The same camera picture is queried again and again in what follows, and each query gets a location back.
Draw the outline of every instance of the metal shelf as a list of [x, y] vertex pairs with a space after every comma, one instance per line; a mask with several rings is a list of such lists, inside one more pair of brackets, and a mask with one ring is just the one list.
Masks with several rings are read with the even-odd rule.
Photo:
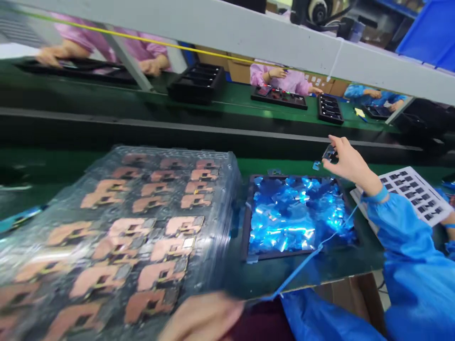
[[291, 65], [314, 73], [331, 73], [334, 78], [455, 105], [455, 77], [451, 72], [435, 70], [419, 61], [371, 45], [354, 44], [224, 1], [12, 2]]
[[415, 18], [417, 18], [417, 15], [419, 15], [417, 12], [415, 12], [407, 7], [397, 4], [394, 0], [373, 0], [373, 1], [380, 3], [381, 5], [384, 5], [385, 7], [390, 8], [411, 19], [415, 19]]

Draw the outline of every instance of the workbench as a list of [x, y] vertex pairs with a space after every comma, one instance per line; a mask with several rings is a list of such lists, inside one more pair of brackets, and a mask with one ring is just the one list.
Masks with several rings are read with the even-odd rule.
[[252, 101], [250, 86], [227, 83], [214, 103], [200, 106], [167, 96], [174, 73], [153, 79], [156, 92], [150, 93], [29, 74], [13, 65], [18, 61], [0, 62], [0, 139], [10, 145], [107, 150], [118, 143], [147, 144], [231, 150], [245, 158], [317, 160], [332, 134], [347, 137], [367, 162], [455, 166], [455, 154], [424, 152], [395, 127], [370, 118], [364, 122], [350, 103], [341, 102], [345, 123], [338, 126], [317, 119], [313, 97], [307, 97], [308, 110], [300, 110]]
[[[0, 152], [0, 165], [20, 166], [30, 175], [27, 181], [33, 187], [1, 192], [0, 219], [48, 202], [114, 144], [231, 150], [238, 158], [244, 184], [251, 174], [266, 174], [269, 169], [280, 169], [282, 174], [326, 175], [324, 170], [313, 170], [312, 164], [327, 147], [328, 134], [348, 137], [378, 174], [411, 165], [438, 186], [455, 165], [453, 153], [430, 155], [401, 144], [395, 127], [372, 119], [364, 122], [349, 103], [341, 103], [345, 123], [337, 126], [317, 120], [312, 97], [307, 98], [308, 110], [304, 111], [252, 101], [248, 85], [227, 83], [212, 105], [189, 105], [167, 96], [166, 85], [176, 76], [172, 73], [152, 80], [156, 92], [149, 93], [135, 86], [27, 74], [12, 62], [0, 62], [0, 139], [7, 145]], [[245, 193], [238, 199], [245, 202]], [[274, 291], [306, 256], [256, 264], [241, 261], [241, 206], [234, 214], [222, 289], [252, 298]], [[318, 255], [288, 290], [382, 268], [381, 244], [359, 211], [355, 219], [360, 245]], [[434, 240], [443, 250], [443, 227], [435, 227]]]

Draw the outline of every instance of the blue protective film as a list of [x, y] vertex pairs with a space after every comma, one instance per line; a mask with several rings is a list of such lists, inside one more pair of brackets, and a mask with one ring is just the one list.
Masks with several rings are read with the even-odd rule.
[[330, 245], [353, 244], [354, 223], [333, 178], [257, 177], [248, 253], [313, 251], [337, 232]]

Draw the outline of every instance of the black plastic tray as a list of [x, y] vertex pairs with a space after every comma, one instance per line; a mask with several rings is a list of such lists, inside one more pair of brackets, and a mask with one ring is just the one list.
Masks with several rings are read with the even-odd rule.
[[[35, 74], [55, 75], [117, 84], [136, 84], [134, 78], [126, 70], [125, 66], [121, 64], [97, 61], [94, 59], [72, 58], [65, 61], [72, 62], [75, 66], [77, 66], [77, 68], [63, 67], [58, 69], [51, 66], [41, 65], [32, 58], [16, 63], [15, 66], [22, 71]], [[96, 73], [97, 70], [98, 72], [102, 72], [100, 71], [102, 69], [106, 69], [107, 73]]]
[[169, 96], [179, 102], [208, 105], [226, 84], [222, 66], [195, 63], [168, 87]]
[[251, 99], [257, 100], [259, 102], [266, 102], [272, 104], [278, 104], [285, 107], [297, 108], [302, 110], [308, 110], [307, 102], [302, 95], [289, 93], [280, 89], [272, 89], [266, 96], [258, 95], [258, 91], [261, 87], [252, 86], [251, 87]]
[[327, 94], [318, 96], [318, 119], [338, 125], [345, 122], [338, 100], [335, 97]]
[[[248, 184], [248, 197], [247, 197], [247, 202], [250, 204], [254, 203], [254, 195], [257, 190], [257, 186], [254, 182], [254, 179], [257, 177], [263, 177], [264, 179], [286, 179], [289, 177], [302, 177], [302, 175], [272, 175], [272, 176], [265, 176], [265, 175], [260, 175], [260, 174], [255, 174], [250, 177], [250, 181]], [[315, 177], [315, 176], [308, 176], [309, 179], [317, 179], [321, 181], [323, 177]], [[337, 182], [338, 188], [340, 190], [340, 193], [343, 195], [343, 200], [345, 202], [345, 207], [348, 210], [352, 210], [351, 205], [349, 204], [347, 200], [347, 193], [344, 189], [344, 187], [341, 185], [340, 180], [338, 178], [335, 178], [335, 181]], [[250, 206], [246, 206], [245, 209], [245, 216], [243, 219], [243, 236], [242, 236], [242, 246], [241, 246], [241, 252], [242, 252], [242, 259], [247, 261], [248, 260], [248, 249], [250, 246], [250, 234], [251, 234], [251, 218], [253, 216], [253, 212], [250, 208]], [[356, 240], [356, 245], [360, 244], [360, 241], [358, 239], [359, 233], [357, 232], [357, 226], [356, 222], [354, 219], [354, 230], [356, 232], [357, 240]], [[340, 247], [347, 247], [347, 246], [338, 246], [335, 247], [335, 249], [340, 248]], [[301, 250], [301, 251], [276, 251], [276, 252], [268, 252], [268, 253], [261, 253], [257, 255], [258, 260], [265, 260], [265, 259], [273, 259], [273, 258], [282, 258], [282, 257], [287, 257], [287, 256], [296, 256], [300, 254], [307, 254], [307, 253], [312, 253], [316, 250]]]
[[371, 118], [387, 120], [392, 114], [386, 107], [362, 106], [362, 110]]

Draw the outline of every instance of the yellow cable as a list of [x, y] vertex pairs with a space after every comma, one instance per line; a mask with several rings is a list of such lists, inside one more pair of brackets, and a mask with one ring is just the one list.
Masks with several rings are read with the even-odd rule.
[[[74, 26], [74, 27], [85, 28], [85, 29], [90, 30], [90, 31], [95, 31], [95, 32], [100, 32], [100, 33], [105, 33], [105, 34], [111, 34], [113, 36], [120, 36], [120, 37], [123, 37], [123, 38], [140, 40], [140, 41], [144, 41], [144, 42], [147, 42], [147, 43], [153, 43], [153, 44], [157, 44], [157, 45], [164, 45], [164, 46], [168, 46], [168, 47], [175, 47], [175, 48], [178, 48], [178, 49], [181, 49], [181, 50], [192, 51], [192, 52], [197, 52], [197, 53], [202, 53], [202, 54], [208, 54], [208, 55], [211, 55], [211, 56], [214, 56], [214, 57], [226, 58], [226, 59], [230, 59], [230, 60], [238, 61], [238, 62], [243, 62], [243, 63], [247, 63], [247, 64], [261, 64], [261, 65], [265, 65], [265, 66], [277, 67], [276, 64], [263, 63], [263, 62], [257, 62], [257, 61], [250, 61], [250, 60], [247, 60], [247, 59], [237, 58], [237, 57], [233, 57], [233, 56], [228, 56], [228, 55], [225, 55], [225, 54], [218, 54], [218, 53], [215, 53], [215, 52], [203, 51], [203, 50], [199, 50], [199, 49], [195, 49], [195, 48], [191, 48], [191, 47], [185, 47], [185, 46], [180, 46], [180, 45], [160, 42], [160, 41], [156, 41], [156, 40], [153, 40], [153, 39], [147, 39], [147, 38], [141, 38], [141, 37], [137, 37], [137, 36], [131, 36], [131, 35], [128, 35], [128, 34], [125, 34], [125, 33], [109, 31], [109, 30], [105, 30], [103, 28], [98, 28], [98, 27], [93, 27], [93, 26], [76, 24], [76, 23], [73, 23], [71, 21], [56, 19], [56, 18], [53, 18], [53, 17], [43, 16], [43, 15], [40, 15], [40, 14], [28, 13], [28, 12], [24, 12], [24, 11], [20, 11], [20, 10], [2, 8], [2, 7], [0, 7], [0, 9], [5, 10], [5, 11], [10, 11], [10, 12], [15, 12], [15, 13], [22, 14], [22, 15], [25, 15], [25, 16], [28, 16], [28, 17], [42, 19], [42, 20], [45, 20], [45, 21], [51, 21], [51, 22], [54, 22], [54, 23], [60, 23], [60, 24]], [[295, 68], [289, 67], [289, 66], [286, 66], [285, 69], [305, 73], [302, 70], [295, 69]], [[321, 74], [321, 73], [314, 73], [314, 72], [312, 72], [312, 74], [317, 75], [317, 76], [327, 76], [327, 75], [324, 75], [324, 74]]]

